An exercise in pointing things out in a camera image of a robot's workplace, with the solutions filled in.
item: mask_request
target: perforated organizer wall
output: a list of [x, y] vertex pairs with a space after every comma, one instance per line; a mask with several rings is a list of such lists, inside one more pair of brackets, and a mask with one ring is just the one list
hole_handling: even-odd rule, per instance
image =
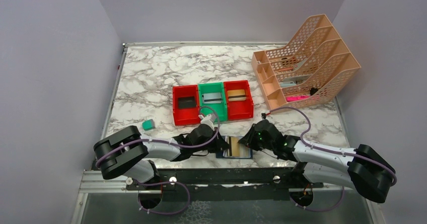
[[347, 60], [347, 57], [350, 56], [350, 53], [333, 55], [330, 57], [312, 76], [310, 76], [302, 84], [282, 88], [282, 92], [285, 96], [287, 95], [297, 95], [302, 93], [307, 93], [311, 88], [322, 88], [326, 82], [331, 78], [334, 71], [340, 64], [344, 64]]
[[266, 50], [265, 53], [270, 60], [294, 55], [315, 29], [320, 25], [329, 26], [328, 24], [331, 25], [326, 15], [311, 16], [305, 20], [287, 45], [279, 49]]
[[341, 39], [335, 39], [323, 42], [300, 68], [292, 72], [277, 74], [277, 80], [282, 82], [285, 78], [313, 74], [328, 59], [340, 41]]
[[297, 50], [295, 55], [291, 56], [289, 59], [280, 60], [280, 61], [271, 61], [271, 67], [274, 71], [280, 70], [282, 68], [292, 67], [295, 63], [300, 62], [301, 60], [307, 59], [313, 54], [316, 49], [325, 41], [326, 37], [329, 35], [329, 32], [332, 30], [332, 26], [317, 28], [313, 31], [310, 37], [301, 45]]
[[[308, 18], [300, 30], [306, 25], [313, 25], [310, 24], [310, 19], [315, 17], [317, 16]], [[298, 31], [287, 46], [253, 54], [252, 68], [269, 109], [280, 106], [302, 108], [327, 103], [360, 69], [359, 63], [350, 53], [327, 17], [322, 15], [320, 20], [321, 23], [314, 24], [311, 30], [305, 31], [312, 31], [308, 37], [304, 35], [305, 42], [296, 43], [296, 37], [300, 36]], [[300, 48], [294, 50], [295, 45], [299, 45]], [[299, 65], [295, 71], [279, 73], [280, 69], [293, 66], [294, 63], [301, 60], [305, 60], [304, 64]], [[300, 85], [280, 88], [280, 82], [286, 81], [288, 77], [298, 76], [310, 77]], [[319, 90], [309, 98], [294, 102], [286, 101], [287, 96], [306, 95], [313, 87]]]

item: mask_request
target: green sponge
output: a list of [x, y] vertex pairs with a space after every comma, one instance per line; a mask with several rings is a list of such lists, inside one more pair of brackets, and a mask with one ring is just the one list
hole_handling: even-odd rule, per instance
[[154, 127], [154, 121], [152, 119], [143, 122], [143, 129], [145, 131], [151, 130], [153, 128], [156, 128], [156, 127]]

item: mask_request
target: pink marker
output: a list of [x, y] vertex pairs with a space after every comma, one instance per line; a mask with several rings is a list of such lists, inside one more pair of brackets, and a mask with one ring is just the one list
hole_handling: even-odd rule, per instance
[[303, 99], [307, 99], [307, 98], [309, 98], [309, 96], [286, 97], [286, 101], [287, 102], [294, 102], [294, 101], [299, 101], [299, 100], [303, 100]]

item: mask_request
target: purple cable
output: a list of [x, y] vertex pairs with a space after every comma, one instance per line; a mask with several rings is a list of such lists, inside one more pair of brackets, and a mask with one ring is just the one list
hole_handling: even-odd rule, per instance
[[161, 212], [161, 211], [155, 211], [155, 210], [151, 210], [151, 209], [146, 209], [146, 208], [144, 208], [141, 205], [140, 198], [138, 197], [138, 204], [139, 204], [139, 206], [141, 207], [142, 210], [147, 211], [147, 213], [151, 212], [151, 213], [160, 214], [160, 215], [175, 215], [175, 214], [183, 212], [190, 205], [190, 191], [188, 190], [187, 186], [185, 186], [181, 182], [164, 181], [164, 182], [159, 182], [159, 183], [154, 183], [154, 184], [144, 184], [144, 183], [140, 183], [139, 181], [137, 181], [137, 182], [140, 185], [142, 185], [142, 186], [156, 186], [156, 185], [164, 185], [164, 184], [172, 184], [172, 183], [174, 183], [174, 184], [178, 184], [178, 185], [184, 187], [185, 191], [187, 192], [187, 203], [185, 203], [185, 206], [182, 209], [174, 211], [174, 212]]
[[[218, 117], [218, 114], [215, 112], [215, 110], [214, 110], [214, 109], [212, 109], [211, 107], [208, 107], [208, 106], [202, 106], [202, 107], [200, 108], [200, 110], [199, 110], [199, 113], [201, 112], [201, 110], [202, 110], [203, 108], [207, 108], [207, 109], [211, 110], [211, 111], [212, 111], [212, 113], [213, 113], [213, 114], [215, 115], [215, 117], [217, 118], [217, 121], [218, 121], [218, 127], [217, 127], [217, 130], [215, 131], [215, 134], [214, 134], [214, 135], [213, 135], [213, 136], [212, 136], [208, 141], [206, 141], [206, 142], [204, 142], [204, 143], [202, 143], [202, 144], [199, 144], [199, 145], [193, 145], [193, 146], [181, 145], [181, 144], [177, 144], [177, 143], [169, 143], [169, 141], [167, 141], [167, 140], [162, 140], [162, 139], [153, 139], [152, 141], [153, 141], [153, 142], [159, 142], [159, 143], [166, 143], [166, 144], [170, 144], [170, 145], [173, 145], [173, 146], [176, 146], [176, 147], [182, 147], [182, 148], [196, 148], [196, 147], [203, 147], [203, 146], [205, 146], [205, 145], [209, 144], [210, 142], [212, 142], [212, 141], [217, 137], [218, 133], [220, 132], [220, 118]], [[106, 158], [108, 158], [108, 157], [109, 157], [109, 156], [111, 156], [112, 154], [114, 154], [114, 153], [116, 153], [116, 152], [118, 152], [118, 151], [120, 151], [120, 150], [124, 149], [124, 148], [125, 148], [125, 147], [127, 147], [127, 146], [130, 146], [130, 145], [132, 145], [132, 144], [139, 143], [139, 142], [148, 142], [148, 141], [150, 141], [148, 138], [142, 138], [142, 139], [137, 139], [137, 140], [134, 140], [134, 141], [127, 142], [127, 143], [125, 143], [125, 144], [123, 144], [123, 145], [120, 145], [119, 147], [117, 147], [117, 148], [113, 149], [112, 151], [108, 152], [108, 153], [107, 153], [107, 154], [105, 154], [104, 156], [100, 157], [100, 158], [98, 159], [98, 161], [96, 161], [95, 166], [96, 166], [96, 168], [99, 168], [99, 166], [101, 165], [101, 163], [102, 163]]]
[[[310, 131], [310, 129], [311, 129], [311, 122], [310, 122], [310, 119], [308, 118], [308, 116], [307, 116], [304, 112], [302, 112], [300, 109], [297, 109], [297, 108], [295, 108], [295, 107], [279, 107], [279, 108], [276, 108], [276, 109], [271, 110], [271, 111], [270, 111], [270, 113], [271, 113], [271, 112], [273, 112], [273, 111], [280, 110], [280, 109], [292, 109], [292, 110], [295, 110], [295, 111], [297, 111], [297, 112], [301, 113], [301, 114], [306, 118], [307, 123], [308, 123], [308, 128], [307, 128], [307, 130], [303, 131], [303, 132], [301, 133], [301, 135], [300, 135], [301, 141], [303, 142], [303, 144], [304, 144], [305, 146], [308, 146], [308, 147], [310, 147], [310, 148], [314, 148], [314, 149], [316, 149], [316, 150], [320, 150], [320, 151], [328, 152], [328, 153], [331, 153], [331, 154], [336, 154], [336, 155], [342, 155], [342, 154], [343, 154], [343, 153], [341, 153], [340, 151], [333, 151], [333, 150], [329, 150], [329, 149], [327, 149], [327, 148], [323, 148], [323, 147], [312, 146], [311, 144], [307, 143], [307, 142], [304, 140], [304, 138], [303, 138], [303, 137], [304, 137], [304, 134], [306, 134], [307, 132], [309, 132], [309, 131]], [[391, 186], [393, 186], [393, 185], [395, 185], [395, 184], [397, 183], [397, 177], [396, 177], [396, 174], [395, 174], [391, 169], [389, 169], [387, 166], [385, 166], [385, 165], [381, 164], [380, 162], [375, 161], [375, 160], [371, 160], [371, 159], [369, 159], [369, 158], [366, 158], [365, 156], [358, 155], [358, 154], [354, 154], [354, 153], [344, 153], [344, 155], [353, 156], [353, 157], [356, 157], [356, 158], [359, 158], [359, 159], [362, 159], [362, 160], [368, 161], [368, 162], [370, 162], [370, 163], [372, 163], [372, 164], [378, 165], [379, 167], [381, 167], [381, 168], [385, 169], [385, 170], [386, 170], [386, 171], [387, 171], [387, 172], [388, 172], [388, 173], [393, 177], [393, 182], [391, 182]]]
[[325, 211], [333, 210], [333, 209], [337, 208], [339, 205], [341, 205], [342, 200], [344, 200], [344, 196], [345, 196], [345, 189], [344, 189], [344, 186], [343, 186], [343, 187], [342, 187], [342, 190], [341, 190], [341, 197], [339, 198], [339, 201], [338, 201], [335, 205], [333, 205], [333, 206], [331, 206], [331, 207], [329, 207], [329, 208], [326, 208], [326, 209], [321, 209], [321, 210], [310, 209], [310, 208], [304, 208], [305, 206], [301, 206], [301, 205], [297, 204], [297, 203], [296, 203], [292, 198], [291, 198], [291, 201], [292, 201], [293, 203], [297, 204], [297, 207], [299, 207], [299, 208], [301, 208], [301, 209], [304, 209], [304, 210], [307, 210], [307, 211], [312, 211], [312, 212], [325, 212]]

